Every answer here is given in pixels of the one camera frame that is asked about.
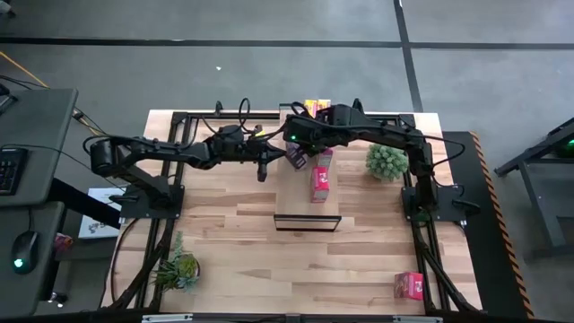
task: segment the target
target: paper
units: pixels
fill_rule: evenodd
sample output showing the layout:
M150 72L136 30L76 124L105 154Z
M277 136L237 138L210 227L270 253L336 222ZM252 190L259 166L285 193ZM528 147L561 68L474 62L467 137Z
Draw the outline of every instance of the paper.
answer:
M88 190L88 196L91 196L102 203L109 204L109 206L115 208L116 210L121 210L122 206L117 203L111 203L109 200L110 196L114 195L124 195L124 190L120 188L90 188ZM104 223L93 220L90 216L84 215L82 217L82 224L80 225L80 233L78 233L79 239L98 239L98 238L110 238L117 237L119 230L107 226Z

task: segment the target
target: wooden table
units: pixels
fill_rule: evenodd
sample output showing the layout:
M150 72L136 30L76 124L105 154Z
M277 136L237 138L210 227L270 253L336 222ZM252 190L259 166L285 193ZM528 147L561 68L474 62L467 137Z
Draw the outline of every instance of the wooden table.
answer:
M144 135L167 140L172 112L150 111ZM425 135L442 136L437 114L415 113L414 117ZM233 122L210 124L219 127ZM279 121L247 123L248 127L255 124L270 132ZM209 135L200 125L196 140ZM446 158L442 142L429 142L435 161ZM332 233L275 230L276 162L268 166L265 183L257 182L255 164L224 163L209 171L186 167L184 211L175 230L183 231L184 250L196 255L202 275L191 294L166 292L161 311L423 314L421 301L393 297L394 275L417 271L413 234L402 211L403 181L383 183L367 175L368 146L357 141L336 148L332 167L337 170L343 220ZM151 174L161 171L159 161L138 165ZM441 163L435 171L439 182L452 183L448 163ZM126 289L142 264L149 226L148 220L137 223L117 255L117 294ZM446 272L469 302L481 308L463 231L453 223L437 223L437 235ZM439 304L430 269L429 273L433 300ZM146 303L152 290L149 286ZM109 288L102 305L107 304Z

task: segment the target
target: black robotic arm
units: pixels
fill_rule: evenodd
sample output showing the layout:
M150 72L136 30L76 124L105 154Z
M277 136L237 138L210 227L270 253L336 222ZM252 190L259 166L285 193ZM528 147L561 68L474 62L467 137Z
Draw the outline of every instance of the black robotic arm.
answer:
M257 179L265 181L266 165L283 157L285 151L256 137L244 139L239 126L221 127L202 143L172 144L146 138L103 136L90 147L91 170L102 177L121 178L145 193L151 209L178 202L165 177L152 176L135 164L142 160L185 162L193 168L210 170L221 162L256 162ZM133 201L133 196L123 199Z
M415 203L427 212L437 209L437 185L433 180L431 144L422 132L405 125L389 125L367 118L360 107L334 105L320 110L316 118L305 113L290 115L285 121L283 139L294 142L309 155L328 147L346 146L354 140L365 140L404 150L409 171L417 178Z

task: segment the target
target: concrete floor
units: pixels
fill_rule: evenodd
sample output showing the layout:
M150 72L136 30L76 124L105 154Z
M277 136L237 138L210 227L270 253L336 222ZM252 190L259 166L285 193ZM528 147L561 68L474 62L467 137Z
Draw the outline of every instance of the concrete floor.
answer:
M14 0L13 5L20 16L2 19L0 35L400 40L392 0ZM574 42L569 0L403 0L403 6L411 41ZM0 50L52 87L77 88L78 108L113 134L140 135L149 109L210 109L217 100L236 107L245 96L254 109L305 98L351 103L359 97L368 110L413 111L400 48L0 45ZM413 63L424 111L438 112L445 130L477 132L493 169L572 117L572 54L416 49ZM0 71L31 81L4 60ZM65 150L87 162L80 145L89 134L73 123ZM107 186L65 158L57 176L79 189ZM493 177L517 253L542 247L522 179L517 173ZM77 225L70 221L67 230ZM572 320L574 262L519 261L535 315ZM61 310L96 308L108 265L70 265L65 284L71 300Z

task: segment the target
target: potted plant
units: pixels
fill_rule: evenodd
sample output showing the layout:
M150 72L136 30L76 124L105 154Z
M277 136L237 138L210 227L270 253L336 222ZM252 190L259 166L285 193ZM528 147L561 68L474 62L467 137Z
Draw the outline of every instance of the potted plant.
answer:
M393 181L399 179L408 169L409 162L404 153L396 148L372 144L367 153L367 171L377 179Z
M182 289L190 292L199 279L200 266L193 254L183 254L183 233L178 231L174 245L173 258L163 261L157 270L154 270L154 282L162 290Z

